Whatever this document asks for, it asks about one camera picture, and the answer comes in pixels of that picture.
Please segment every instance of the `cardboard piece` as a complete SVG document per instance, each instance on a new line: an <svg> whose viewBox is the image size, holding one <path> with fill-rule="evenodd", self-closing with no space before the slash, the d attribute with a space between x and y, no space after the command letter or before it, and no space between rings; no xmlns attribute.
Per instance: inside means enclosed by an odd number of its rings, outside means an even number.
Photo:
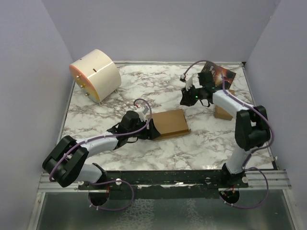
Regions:
<svg viewBox="0 0 307 230"><path fill-rule="evenodd" d="M182 109L166 111L153 114L154 126L161 134L154 140L162 140L167 138L175 138L190 133L184 112Z"/></svg>
<svg viewBox="0 0 307 230"><path fill-rule="evenodd" d="M231 92L232 95L235 95L235 91L234 90L229 90L229 92ZM224 109L222 109L219 106L215 106L215 112L214 112L214 117L215 118L220 118L220 119L224 119L224 120L232 120L232 116L226 112Z"/></svg>

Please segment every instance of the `metal frame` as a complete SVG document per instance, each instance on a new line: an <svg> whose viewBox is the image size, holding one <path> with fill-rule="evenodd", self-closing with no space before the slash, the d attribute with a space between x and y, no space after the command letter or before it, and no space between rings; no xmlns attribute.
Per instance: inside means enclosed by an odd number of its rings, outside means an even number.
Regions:
<svg viewBox="0 0 307 230"><path fill-rule="evenodd" d="M124 66L124 65L190 65L193 62L147 62L147 61L117 61L115 62L117 66ZM241 65L246 81L248 83L248 79L246 77L246 73L245 73L245 69L244 66L241 62L216 62L217 64L239 64ZM73 88L74 88L75 82L72 83L71 86L71 91L70 91L70 96L69 99L67 101L67 105L65 108L65 114L63 116L62 122L61 122L61 126L60 126L60 132L59 132L59 136L58 136L58 140L57 142L59 142L59 140L61 139L62 136L62 132L65 126L65 121L66 121L66 117L67 117L67 112L70 106L70 102L71 102L71 97L72 97L72 92L73 92ZM252 100L254 101L254 97L252 94L252 91L250 90L250 86L248 83L248 88L249 91L251 93L251 97ZM272 158L272 161L274 162L274 157L271 153L271 149L269 149L269 153L270 156ZM288 178L288 175L286 173L286 171L280 171L280 170L264 170L263 171L264 174L266 175L268 182L269 182L269 188L270 189L282 189L285 199L286 199L286 204L288 205L289 211L291 213L291 218L293 220L294 226L296 230L303 230L303 223L302 220L300 218L299 212L297 210L296 204L295 204L295 200L294 197L292 195L292 191L291 191L291 184ZM247 178L248 178L248 184L249 187L247 188L240 188L240 190L262 190L262 189L266 189L266 184L265 181L263 180L263 176L256 172L256 171L251 171L251 172L246 172ZM48 179L49 175L47 173L42 173L41 175L41 179L39 182L39 186L38 186L38 190L37 190L37 195L36 195L36 200L35 200L35 204L34 204L34 209L32 211L31 214L31 218L29 221L29 225L28 225L28 230L34 230L37 229L38 226L38 222L39 222L39 218L40 218L40 214L42 212L43 209L43 203L44 203L44 199L46 196L46 193L52 193L52 192L59 192L59 193L65 193L65 192L89 192L89 190L79 190L78 189L78 183L73 183L70 186L66 187L66 188L62 188L59 184L57 183L51 183ZM94 192L106 192L106 190L90 190L91 193Z"/></svg>

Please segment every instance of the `gray wall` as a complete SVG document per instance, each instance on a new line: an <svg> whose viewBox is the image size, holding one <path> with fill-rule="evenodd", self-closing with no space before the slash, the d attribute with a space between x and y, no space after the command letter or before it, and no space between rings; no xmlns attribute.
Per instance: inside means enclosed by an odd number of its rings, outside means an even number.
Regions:
<svg viewBox="0 0 307 230"><path fill-rule="evenodd" d="M0 229L25 229L56 143L72 59L40 0L0 1Z"/></svg>
<svg viewBox="0 0 307 230"><path fill-rule="evenodd" d="M246 61L279 0L42 0L74 60Z"/></svg>
<svg viewBox="0 0 307 230"><path fill-rule="evenodd" d="M286 168L307 227L307 1L282 0L246 65L258 104L276 133L272 146Z"/></svg>

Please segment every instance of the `marble table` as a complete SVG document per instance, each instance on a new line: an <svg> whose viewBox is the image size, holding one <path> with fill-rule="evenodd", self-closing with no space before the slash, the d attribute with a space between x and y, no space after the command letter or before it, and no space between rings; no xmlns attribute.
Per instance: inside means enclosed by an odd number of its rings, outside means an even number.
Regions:
<svg viewBox="0 0 307 230"><path fill-rule="evenodd" d="M221 64L236 73L231 89L241 100L252 103L241 63ZM87 98L75 85L65 121L63 136L89 138L103 134L118 123L132 108L136 98L148 100L153 113L182 108L191 133L187 136L160 141L139 140L120 149L90 157L86 163L97 163L105 170L198 170L221 169L236 145L235 119L214 117L214 105L192 107L179 105L184 83L179 76L187 65L120 65L120 88L103 100L101 105ZM188 77L197 77L203 65L192 68ZM247 167L272 168L267 149L252 156Z"/></svg>

